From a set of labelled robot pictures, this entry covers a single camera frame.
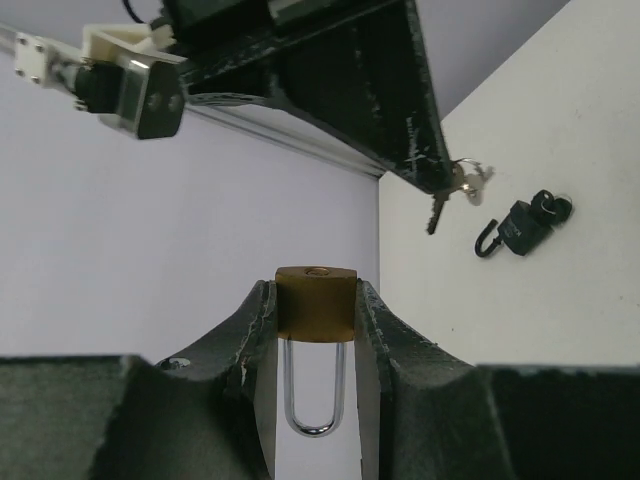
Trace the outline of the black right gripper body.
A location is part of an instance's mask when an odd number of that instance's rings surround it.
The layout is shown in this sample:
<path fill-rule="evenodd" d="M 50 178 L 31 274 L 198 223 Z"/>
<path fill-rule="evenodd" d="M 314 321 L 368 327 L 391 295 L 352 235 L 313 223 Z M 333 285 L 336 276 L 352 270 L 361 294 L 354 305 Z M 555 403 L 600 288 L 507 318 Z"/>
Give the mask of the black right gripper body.
<path fill-rule="evenodd" d="M 164 1 L 161 17 L 197 103 L 229 94 L 307 108 L 414 63 L 412 1 Z"/>

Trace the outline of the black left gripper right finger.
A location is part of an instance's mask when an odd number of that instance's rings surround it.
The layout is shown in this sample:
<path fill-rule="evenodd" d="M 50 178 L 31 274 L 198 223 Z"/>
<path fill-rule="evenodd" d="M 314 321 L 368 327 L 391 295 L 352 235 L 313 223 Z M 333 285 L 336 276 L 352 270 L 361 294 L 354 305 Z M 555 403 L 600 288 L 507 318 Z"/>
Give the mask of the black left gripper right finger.
<path fill-rule="evenodd" d="M 355 294 L 365 479 L 635 479 L 635 367 L 467 364 Z"/>

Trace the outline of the black Kaijing padlock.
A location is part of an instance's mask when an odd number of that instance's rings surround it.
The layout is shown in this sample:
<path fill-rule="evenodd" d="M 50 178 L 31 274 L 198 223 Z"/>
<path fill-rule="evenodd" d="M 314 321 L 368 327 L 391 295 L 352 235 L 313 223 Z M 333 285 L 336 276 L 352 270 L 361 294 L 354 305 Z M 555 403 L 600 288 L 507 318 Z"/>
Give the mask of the black Kaijing padlock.
<path fill-rule="evenodd" d="M 482 230 L 475 241 L 474 253 L 487 258 L 506 245 L 512 253 L 526 256 L 551 232 L 552 227 L 535 214 L 529 203 L 518 200 L 502 222 L 492 219 Z"/>

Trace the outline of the black-headed key bunch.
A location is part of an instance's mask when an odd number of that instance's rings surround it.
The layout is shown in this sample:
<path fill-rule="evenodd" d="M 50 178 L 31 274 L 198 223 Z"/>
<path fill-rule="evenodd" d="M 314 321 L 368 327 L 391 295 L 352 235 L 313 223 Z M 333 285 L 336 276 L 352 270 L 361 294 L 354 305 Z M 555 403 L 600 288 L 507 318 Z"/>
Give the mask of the black-headed key bunch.
<path fill-rule="evenodd" d="M 565 223 L 573 212 L 573 203 L 565 197 L 555 197 L 540 190 L 531 201 L 531 215 L 542 225 L 554 227 Z"/>

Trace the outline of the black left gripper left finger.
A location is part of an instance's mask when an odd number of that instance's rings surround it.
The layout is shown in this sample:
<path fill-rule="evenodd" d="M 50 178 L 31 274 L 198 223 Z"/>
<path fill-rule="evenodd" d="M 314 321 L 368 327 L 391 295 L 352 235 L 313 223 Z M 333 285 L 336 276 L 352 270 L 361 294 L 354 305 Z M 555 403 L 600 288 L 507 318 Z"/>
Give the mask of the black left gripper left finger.
<path fill-rule="evenodd" d="M 271 479 L 276 287 L 159 363 L 136 355 L 1 361 L 5 479 Z"/>

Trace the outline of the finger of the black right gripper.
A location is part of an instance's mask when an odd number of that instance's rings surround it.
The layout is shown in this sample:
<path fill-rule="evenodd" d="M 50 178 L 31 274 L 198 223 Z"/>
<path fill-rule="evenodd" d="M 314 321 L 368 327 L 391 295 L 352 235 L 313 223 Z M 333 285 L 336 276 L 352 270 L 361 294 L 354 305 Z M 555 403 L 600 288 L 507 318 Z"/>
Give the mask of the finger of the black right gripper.
<path fill-rule="evenodd" d="M 356 1 L 295 30 L 276 62 L 283 108 L 435 193 L 453 183 L 413 1 Z"/>

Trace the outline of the small brass padlock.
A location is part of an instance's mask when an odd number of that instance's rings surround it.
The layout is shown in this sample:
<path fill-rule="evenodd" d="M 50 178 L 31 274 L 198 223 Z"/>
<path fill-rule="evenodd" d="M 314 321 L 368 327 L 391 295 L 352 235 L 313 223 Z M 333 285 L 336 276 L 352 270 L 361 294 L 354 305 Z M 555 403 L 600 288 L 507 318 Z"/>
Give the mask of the small brass padlock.
<path fill-rule="evenodd" d="M 284 341 L 284 413 L 291 429 L 307 438 L 322 438 L 339 428 L 344 416 L 347 344 L 355 336 L 357 272 L 327 266 L 286 266 L 275 273 L 278 336 Z M 320 426 L 297 416 L 294 385 L 294 344 L 335 346 L 331 419 Z"/>

